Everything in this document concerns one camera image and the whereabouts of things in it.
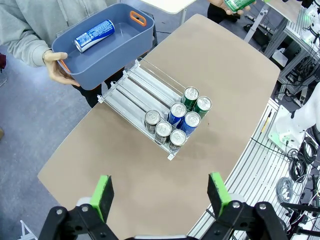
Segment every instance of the screw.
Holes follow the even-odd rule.
[[[264,203],[262,203],[262,204],[260,204],[259,208],[261,210],[265,210],[267,208],[267,206]]]
[[[240,207],[240,204],[236,201],[236,202],[232,203],[232,207],[235,209],[238,209]]]

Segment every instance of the orange handle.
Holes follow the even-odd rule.
[[[130,18],[143,27],[147,26],[147,20],[145,19],[145,17],[141,16],[139,13],[137,13],[135,11],[130,12]]]
[[[63,60],[60,60],[60,63],[65,67],[65,69],[71,73],[71,71],[69,70],[69,68],[67,67],[67,65],[65,64],[65,62]]]

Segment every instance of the gray hoodie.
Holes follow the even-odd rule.
[[[0,0],[0,45],[30,66],[44,66],[43,54],[57,34],[117,0]]]

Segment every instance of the hand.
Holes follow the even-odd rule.
[[[58,60],[63,60],[67,57],[68,54],[65,52],[52,52],[52,50],[48,50],[43,54],[43,61],[48,70],[49,77],[53,81],[61,84],[70,84],[80,87],[80,84],[77,83],[69,74],[67,74],[57,62]]]
[[[223,10],[225,10],[226,14],[231,15],[232,11],[228,8],[228,6],[225,4],[224,0],[209,0],[210,3],[212,3],[213,5],[222,8]],[[244,7],[244,10],[246,11],[250,11],[250,6],[246,6]],[[237,14],[242,15],[244,14],[243,10],[238,10]]]

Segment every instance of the soda can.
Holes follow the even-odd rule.
[[[160,144],[165,144],[172,131],[172,126],[167,121],[161,121],[155,126],[155,136],[154,138]]]
[[[199,97],[199,91],[193,86],[189,86],[184,90],[181,103],[186,106],[186,111],[190,112]]]
[[[210,98],[207,96],[201,96],[197,99],[192,111],[198,113],[200,117],[203,118],[211,109],[211,107],[212,102]]]
[[[114,24],[110,20],[105,20],[91,28],[89,31],[86,31],[84,34],[78,36],[74,40],[74,43],[80,53],[83,53],[88,48],[114,33]]]
[[[149,133],[155,134],[156,125],[160,122],[160,113],[156,110],[147,111],[144,116],[145,127]]]
[[[171,125],[177,127],[178,123],[186,115],[186,113],[187,113],[186,106],[181,102],[176,102],[170,108],[170,112],[168,115],[168,122]]]
[[[236,13],[238,10],[243,9],[245,6],[252,4],[255,0],[224,0],[225,4]]]
[[[184,131],[189,136],[200,124],[201,117],[194,111],[188,112],[180,125],[180,130]]]
[[[177,151],[181,148],[183,144],[185,144],[187,140],[187,135],[185,134],[184,131],[182,130],[174,130],[170,134],[170,143],[169,143],[169,148],[172,151]]]

